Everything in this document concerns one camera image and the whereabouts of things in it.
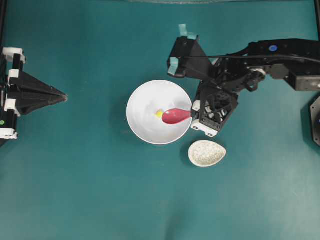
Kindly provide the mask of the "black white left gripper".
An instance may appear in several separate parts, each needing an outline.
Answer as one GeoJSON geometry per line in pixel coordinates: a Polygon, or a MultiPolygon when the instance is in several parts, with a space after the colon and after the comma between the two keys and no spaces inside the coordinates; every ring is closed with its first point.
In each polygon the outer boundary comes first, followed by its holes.
{"type": "Polygon", "coordinates": [[[26,63],[21,48],[4,47],[0,56],[0,138],[18,138],[18,118],[31,112],[66,102],[67,95],[23,71],[26,63]],[[24,90],[53,96],[24,98],[24,90]]]}

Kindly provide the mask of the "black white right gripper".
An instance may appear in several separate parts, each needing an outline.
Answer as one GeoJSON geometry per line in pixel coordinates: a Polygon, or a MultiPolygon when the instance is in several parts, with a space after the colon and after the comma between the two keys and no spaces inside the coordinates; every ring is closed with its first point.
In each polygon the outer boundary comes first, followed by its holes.
{"type": "Polygon", "coordinates": [[[200,81],[192,104],[190,128],[215,137],[238,106],[238,95],[208,81],[200,81]]]}

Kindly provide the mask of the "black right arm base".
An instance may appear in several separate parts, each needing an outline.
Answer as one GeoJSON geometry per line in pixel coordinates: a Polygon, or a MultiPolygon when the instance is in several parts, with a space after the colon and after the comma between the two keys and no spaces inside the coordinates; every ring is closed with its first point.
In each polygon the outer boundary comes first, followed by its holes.
{"type": "Polygon", "coordinates": [[[302,136],[312,150],[320,151],[320,94],[314,95],[301,109],[302,136]]]}

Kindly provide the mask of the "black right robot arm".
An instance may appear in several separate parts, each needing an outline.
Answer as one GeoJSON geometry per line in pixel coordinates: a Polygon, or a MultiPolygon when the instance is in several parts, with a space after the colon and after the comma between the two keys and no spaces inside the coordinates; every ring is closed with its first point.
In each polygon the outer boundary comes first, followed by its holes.
{"type": "Polygon", "coordinates": [[[209,137],[220,132],[238,106],[242,90],[255,92],[267,76],[284,80],[295,91],[320,87],[320,43],[304,39],[251,42],[243,50],[220,56],[215,63],[200,46],[190,53],[200,84],[192,107],[196,126],[209,137]]]}

